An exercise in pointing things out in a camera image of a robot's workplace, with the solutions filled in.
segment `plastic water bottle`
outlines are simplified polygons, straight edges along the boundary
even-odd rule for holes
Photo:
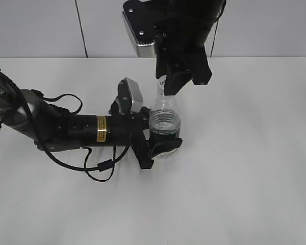
[[[163,94],[166,76],[158,80],[158,96],[149,113],[150,134],[159,134],[171,138],[179,137],[181,118],[175,96]],[[177,149],[157,155],[159,158],[170,158]]]

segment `white wall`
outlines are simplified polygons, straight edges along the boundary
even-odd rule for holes
[[[135,57],[124,1],[77,0],[89,57]],[[228,0],[213,56],[306,56],[306,0]],[[75,1],[0,0],[0,57],[85,57]]]
[[[0,0],[0,58],[85,57],[73,0]]]
[[[214,56],[306,56],[306,0],[228,0]]]

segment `black cable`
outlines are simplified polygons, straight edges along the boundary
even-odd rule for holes
[[[117,143],[116,142],[114,143],[114,145],[113,145],[113,157],[112,157],[112,170],[111,170],[110,176],[107,179],[105,179],[105,180],[97,179],[97,178],[93,177],[88,171],[85,171],[87,176],[90,177],[92,180],[95,180],[95,181],[98,181],[98,182],[106,182],[106,181],[110,180],[112,175],[113,175],[116,163],[119,162],[126,155],[126,153],[129,150],[129,147],[131,146],[131,144],[132,144],[132,133],[130,132],[127,146],[123,149],[120,156],[116,159]],[[87,156],[85,158],[85,161],[84,161],[84,169],[87,169],[86,164],[87,164],[87,160],[88,160],[89,156],[92,153],[92,148],[85,147],[85,146],[83,148],[88,150],[88,154],[87,154]]]
[[[6,75],[4,75],[4,77],[6,78],[4,81],[6,83],[8,83],[11,88],[15,91],[17,97],[19,98],[20,100],[20,103],[21,103],[21,106],[23,107],[27,117],[28,117],[28,120],[30,121],[30,123],[32,124],[33,126],[33,130],[34,130],[34,133],[35,133],[35,136],[39,142],[39,144],[41,145],[41,147],[43,148],[44,152],[47,154],[47,156],[53,161],[55,162],[56,164],[62,166],[62,167],[65,167],[67,169],[70,169],[70,170],[74,170],[74,171],[79,171],[79,172],[91,172],[91,171],[96,171],[98,170],[98,166],[97,167],[91,167],[91,168],[82,168],[82,167],[75,167],[75,166],[71,166],[71,165],[68,165],[60,160],[58,160],[50,151],[49,149],[47,148],[46,144],[44,143],[41,135],[39,134],[39,130],[37,128],[37,125],[36,123],[34,122],[34,119],[33,119],[33,116],[32,116],[32,113],[30,111],[30,108],[27,104],[27,101],[24,97],[24,95],[22,94],[22,92],[20,91],[20,89],[17,87],[17,85],[11,81]]]
[[[86,158],[85,158],[85,161],[84,161],[84,169],[87,169],[86,164],[87,164],[87,160],[88,160],[89,156],[92,153],[92,148],[85,147],[85,146],[83,148],[88,150],[88,154],[86,155]],[[90,177],[92,180],[95,180],[95,181],[98,181],[98,182],[107,182],[108,180],[110,180],[111,177],[113,176],[114,169],[115,169],[115,166],[116,166],[116,148],[117,148],[117,143],[115,143],[113,145],[112,170],[111,170],[110,176],[107,179],[105,179],[105,180],[97,179],[97,178],[93,177],[88,171],[85,171],[87,176]]]

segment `yellow warning label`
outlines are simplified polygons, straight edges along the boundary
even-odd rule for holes
[[[97,116],[97,142],[107,140],[107,119],[105,116]]]

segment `white tabletop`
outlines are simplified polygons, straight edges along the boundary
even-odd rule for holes
[[[177,96],[181,149],[152,170],[129,151],[112,180],[97,183],[4,126],[0,244],[306,244],[306,58],[210,65],[209,85]],[[156,96],[153,59],[0,59],[0,67],[20,88],[78,95],[82,114],[107,114],[124,77],[139,83],[146,106]],[[96,148],[89,164],[111,154]],[[86,151],[55,155],[82,166]]]

